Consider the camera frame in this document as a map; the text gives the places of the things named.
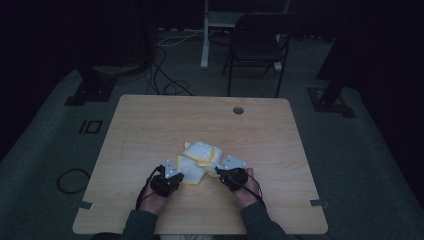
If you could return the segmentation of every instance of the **hand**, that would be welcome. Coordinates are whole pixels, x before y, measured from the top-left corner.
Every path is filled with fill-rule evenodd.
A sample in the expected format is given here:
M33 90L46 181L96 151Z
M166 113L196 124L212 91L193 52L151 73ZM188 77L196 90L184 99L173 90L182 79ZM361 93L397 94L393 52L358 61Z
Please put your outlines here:
M142 198L145 198L146 196L148 197L146 197L143 201L141 201L140 207L138 210L147 211L147 212L151 212L153 214L159 215L172 194L167 198L157 195L156 193L154 193L153 189L150 187L150 182L151 182L151 179L146 186L146 191L144 192Z
M246 173L250 177L248 177L246 184L244 186L248 189L250 189L252 192L254 192L256 195L259 195L259 185L252 179L254 177L253 175L253 169L252 168L246 168ZM232 192L234 197L236 198L238 204L240 207L245 208L255 202L258 201L255 196L253 196L252 193L248 192L246 189L241 188L237 191Z

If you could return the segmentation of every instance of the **dark wall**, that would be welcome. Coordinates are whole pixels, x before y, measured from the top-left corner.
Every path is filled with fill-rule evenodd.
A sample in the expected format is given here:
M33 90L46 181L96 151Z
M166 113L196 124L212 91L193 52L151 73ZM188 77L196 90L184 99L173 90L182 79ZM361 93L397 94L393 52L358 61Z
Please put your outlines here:
M70 71L153 54L142 16L149 0L0 1L0 160Z
M281 0L209 0L213 11L269 11L279 9ZM204 0L156 0L158 25L165 29L203 28ZM304 21L301 34L308 38L333 40L353 0L290 0L288 11L299 13Z
M356 1L318 78L361 93L424 206L423 6L422 0Z

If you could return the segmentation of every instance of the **black cable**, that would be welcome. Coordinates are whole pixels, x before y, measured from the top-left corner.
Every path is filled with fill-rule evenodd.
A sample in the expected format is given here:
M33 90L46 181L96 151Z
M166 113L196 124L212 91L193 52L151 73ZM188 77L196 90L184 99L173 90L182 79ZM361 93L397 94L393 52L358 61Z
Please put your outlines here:
M256 182L256 184L258 184L258 187L259 187L259 191L260 191L260 194L262 195L262 190L261 190L261 187L260 187L260 185L259 185L259 182L258 181L256 181L256 179L254 179L252 176L250 176L250 175L247 175L247 176L249 176L250 178L252 178L255 182ZM262 196L259 196L258 194L256 194L256 193L254 193L252 190L250 190L250 189L248 189L247 187L245 187L245 186L243 186L243 185L241 185L240 183L238 183L237 181L234 181L232 178L229 178L228 180L230 180L230 181L232 181L233 183L235 183L235 184L237 184L239 187L241 187L241 188L243 188L244 190L246 190L246 191L248 191L249 193L251 193L263 206L264 206L264 208L266 209L266 205L265 205L265 202L264 202L264 200L262 199Z
M73 169L69 169L68 171L66 171L66 172L64 172L64 173L62 173L62 174L60 174L60 176L59 176L59 177L57 178L57 180L56 180L56 187L57 187L57 189L59 189L59 191L61 191L61 192L63 192L63 193L66 193L66 194L76 194L76 193L80 193L80 192L84 191L84 190L87 188L87 185L88 185L88 184L87 184L86 186L84 186L83 188L78 189L78 190L74 190L74 191L68 191L68 190L63 189L63 187L62 187L62 185L61 185L61 180L62 180L62 178L63 178L66 174L68 174L68 173L70 173L70 172L73 172L73 171L82 172L85 176L87 176L88 180L90 180L90 174L89 174L88 172L86 172L86 171L84 171L84 170L82 170L82 169L80 169L80 168L73 168Z
M149 195L147 195L147 196L143 197L144 192L145 192L145 191L146 191L146 189L147 189L147 184L149 184L149 183L150 183L150 180L152 179L153 175L154 175L156 172L159 172L159 167L156 167L156 168L153 170L153 172L150 174L150 176L146 179L146 184L144 184L144 187L141 189L140 193L138 194L137 201L136 201L136 203L135 203L135 210L138 210L138 209L140 208L140 204L141 204L141 202L142 202L144 199L146 199L146 198L148 198L148 197L150 197L150 196L152 196L153 194L155 194L155 193L156 193L156 192L152 192L151 194L149 194Z
M162 58L162 60L160 61L160 63L159 64L156 64L154 61L152 61L152 63L153 63L153 65L156 67L156 70L155 70L155 73L154 73L154 75L153 75L153 86L152 86L152 88L156 91L156 94L157 95L171 95L171 94L169 94L168 92L169 91L167 91L167 89L169 89L169 88L173 88L174 89L174 93L172 94L172 95L177 95L177 94L179 94L179 93L183 93L183 92L186 92L186 93L188 93L189 95L191 95L191 96L193 96L193 94L188 90L188 87L189 87L189 84L186 82L186 81L183 81L183 80L172 80L162 69L161 69L161 66L162 66L162 64L163 64L163 62L165 61L165 59L166 59L166 51L165 51L165 49L163 49L163 48L161 48L161 47L156 47L157 49L159 49L159 50L161 50L162 52L163 52L163 54L164 54L164 56L163 56L163 58ZM165 78L169 81L169 83L164 87L164 89L163 89L163 91L161 92L161 91L159 91L159 88L158 88L158 85L157 85L157 75L158 75L158 73L162 73L162 75L163 76L165 76ZM175 86L173 86L173 85L176 85L176 86L178 86L179 88L181 88L182 89L182 91L177 91L176 89L177 89L177 87L175 87Z
M147 83L147 88L146 88L146 91L144 92L144 95L147 94L147 92L149 91L150 85L152 83L153 70L152 70L152 66L151 65L149 67L149 73L150 73L150 77L149 78L147 78L147 74L146 74L146 76L144 76L144 79L146 80L146 83Z
M190 36L172 36L172 37L167 37L165 39L161 39L160 41L158 41L155 45L157 47L173 47L173 46L177 46L178 44L185 42L185 41L189 41L190 39L193 38L199 38L200 40L203 40L203 35L199 35L199 33L203 32L202 30L197 31L196 33L190 35ZM171 44L171 45L164 45L165 41L170 41L170 40L175 40L176 43Z

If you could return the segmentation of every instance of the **yellow sponge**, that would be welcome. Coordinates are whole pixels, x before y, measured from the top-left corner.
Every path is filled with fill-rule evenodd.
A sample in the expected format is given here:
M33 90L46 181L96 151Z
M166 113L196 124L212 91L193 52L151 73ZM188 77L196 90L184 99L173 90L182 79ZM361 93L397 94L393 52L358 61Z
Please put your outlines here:
M184 142L184 147L186 149L188 149L190 146L191 144L189 142ZM218 177L218 174L216 174L216 171L215 171L215 167L218 166L218 164L221 162L223 151L218 147L213 147L213 146L210 146L210 147L213 148L213 151L212 151L213 156L211 161L210 162L197 161L197 165L203 168L203 170L205 170L209 176Z
M215 155L215 148L202 142L190 144L182 155L192 158L198 162L211 162Z
M197 166L196 161L186 156L177 156L178 168L184 174L183 183L198 185L205 175L205 170Z

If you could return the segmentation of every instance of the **sleeve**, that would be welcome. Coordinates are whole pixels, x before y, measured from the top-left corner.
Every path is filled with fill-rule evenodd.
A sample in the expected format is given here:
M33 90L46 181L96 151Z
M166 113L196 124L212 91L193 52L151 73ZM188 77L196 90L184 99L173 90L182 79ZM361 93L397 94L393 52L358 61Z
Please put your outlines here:
M120 240L153 239L157 220L153 213L132 210Z
M249 239L287 240L287 234L278 223L271 220L266 209L256 202L241 210Z

